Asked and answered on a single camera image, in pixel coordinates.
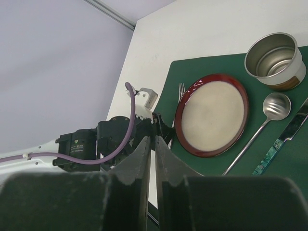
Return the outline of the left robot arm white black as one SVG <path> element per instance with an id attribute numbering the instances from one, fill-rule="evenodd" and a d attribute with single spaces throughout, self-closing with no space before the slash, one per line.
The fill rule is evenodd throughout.
<path id="1" fill-rule="evenodd" d="M 147 119 L 135 118 L 127 144 L 112 159 L 96 165 L 69 160 L 70 157 L 99 160 L 109 156 L 120 146 L 128 126 L 129 118 L 115 116 L 108 121 L 99 122 L 96 128 L 79 129 L 36 148 L 1 154 L 0 181 L 3 183 L 10 175 L 19 172 L 109 170 L 128 157 L 144 137 L 150 137 L 154 141 L 156 136 L 161 136 L 169 143 L 175 135 L 175 130 L 164 123 L 160 114 L 153 114 L 152 118 Z"/>

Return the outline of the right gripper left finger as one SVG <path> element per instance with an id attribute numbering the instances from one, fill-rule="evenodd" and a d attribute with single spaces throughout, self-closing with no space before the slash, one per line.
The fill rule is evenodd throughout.
<path id="1" fill-rule="evenodd" d="M 3 231 L 144 231 L 150 138 L 108 172 L 18 173 L 0 191 Z"/>

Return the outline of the dark green placemat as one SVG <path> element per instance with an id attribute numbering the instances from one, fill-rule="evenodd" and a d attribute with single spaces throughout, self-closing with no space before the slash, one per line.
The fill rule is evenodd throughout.
<path id="1" fill-rule="evenodd" d="M 178 140 L 174 141 L 172 152 L 202 175 L 221 175 L 265 121 L 262 104 L 265 97 L 271 93 L 271 89 L 247 74 L 244 68 L 244 58 L 245 55 L 240 53 L 173 61 L 170 65 L 163 91 L 155 108 L 155 111 L 161 114 L 163 121 L 168 125 L 172 124 L 178 105 L 179 83 L 184 83 L 186 87 L 189 87 L 204 76 L 216 73 L 228 74 L 242 83 L 248 95 L 250 112 L 246 129 L 241 138 L 225 153 L 211 158 L 199 158 L 184 150 Z M 288 91 L 286 95 L 292 103 L 289 117 L 282 121 L 268 123 L 243 158 L 233 168 L 231 175 L 249 176 L 253 173 L 258 163 L 307 98 L 307 80 Z M 267 168 L 265 175 L 290 178 L 298 185 L 303 194 L 308 193 L 307 124 L 300 128 L 292 140 L 285 143 Z"/>

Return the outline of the silver spoon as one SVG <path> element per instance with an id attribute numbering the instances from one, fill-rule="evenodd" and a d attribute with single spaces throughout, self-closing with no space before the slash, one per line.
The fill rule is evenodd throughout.
<path id="1" fill-rule="evenodd" d="M 266 116 L 266 120 L 262 123 L 262 125 L 258 128 L 255 134 L 251 137 L 251 139 L 247 142 L 247 144 L 243 147 L 243 149 L 237 154 L 232 163 L 227 167 L 227 169 L 223 172 L 223 176 L 229 174 L 229 172 L 235 167 L 235 165 L 240 161 L 252 143 L 255 141 L 257 136 L 262 132 L 264 127 L 270 121 L 281 121 L 290 114 L 292 103 L 290 98 L 283 94 L 274 92 L 269 94 L 262 105 L 262 110 L 264 115 Z"/>

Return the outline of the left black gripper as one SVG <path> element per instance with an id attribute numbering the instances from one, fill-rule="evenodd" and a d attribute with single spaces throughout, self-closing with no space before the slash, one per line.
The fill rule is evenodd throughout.
<path id="1" fill-rule="evenodd" d="M 135 151 L 139 143 L 144 137 L 150 137 L 150 148 L 155 150 L 155 138 L 160 136 L 166 144 L 173 139 L 173 128 L 168 126 L 160 113 L 152 113 L 152 120 L 150 118 L 139 119 L 135 118 L 136 131 L 132 134 L 132 141 L 129 142 L 131 148 L 129 153 Z"/>

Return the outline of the steel cup brown base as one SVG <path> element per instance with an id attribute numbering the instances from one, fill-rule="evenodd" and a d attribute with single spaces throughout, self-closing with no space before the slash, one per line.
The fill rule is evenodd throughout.
<path id="1" fill-rule="evenodd" d="M 296 39 L 288 33 L 272 33 L 256 41 L 244 59 L 246 72 L 275 91 L 297 87 L 306 66 Z"/>

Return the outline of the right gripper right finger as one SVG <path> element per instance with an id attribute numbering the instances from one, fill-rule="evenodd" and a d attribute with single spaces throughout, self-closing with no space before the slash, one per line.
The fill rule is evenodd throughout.
<path id="1" fill-rule="evenodd" d="M 305 231 L 308 205 L 297 185 L 278 177 L 206 177 L 155 139 L 162 231 Z"/>

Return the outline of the silver fork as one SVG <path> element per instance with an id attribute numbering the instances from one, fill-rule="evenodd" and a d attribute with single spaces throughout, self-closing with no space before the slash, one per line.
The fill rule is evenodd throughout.
<path id="1" fill-rule="evenodd" d="M 178 98 L 178 103 L 181 101 L 181 98 L 182 98 L 182 96 L 184 95 L 184 93 L 185 93 L 185 85 L 184 85 L 184 83 L 179 83 L 179 98 Z M 170 140 L 170 142 L 169 142 L 169 144 L 168 144 L 169 149 L 172 148 L 173 141 L 174 141 L 174 137 L 175 137 L 175 136 L 173 136 L 173 138 Z"/>

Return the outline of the black knife green handle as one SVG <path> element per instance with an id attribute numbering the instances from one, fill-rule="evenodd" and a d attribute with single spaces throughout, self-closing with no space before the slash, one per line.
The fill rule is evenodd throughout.
<path id="1" fill-rule="evenodd" d="M 297 134 L 303 124 L 306 122 L 308 118 L 308 99 L 306 99 L 296 115 L 291 119 L 287 127 L 281 133 L 279 138 L 274 142 L 274 144 L 270 147 L 264 158 L 260 161 L 258 166 L 255 168 L 252 175 L 259 176 L 262 175 L 267 168 L 270 166 L 272 161 L 278 152 L 282 149 L 286 141 L 292 140 L 292 138 Z"/>

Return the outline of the red rimmed beige plate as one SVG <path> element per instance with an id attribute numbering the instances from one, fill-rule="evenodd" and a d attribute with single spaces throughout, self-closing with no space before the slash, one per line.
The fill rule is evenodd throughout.
<path id="1" fill-rule="evenodd" d="M 210 74 L 188 87 L 180 100 L 176 135 L 190 154 L 214 157 L 238 141 L 248 115 L 249 99 L 241 82 L 230 75 Z"/>

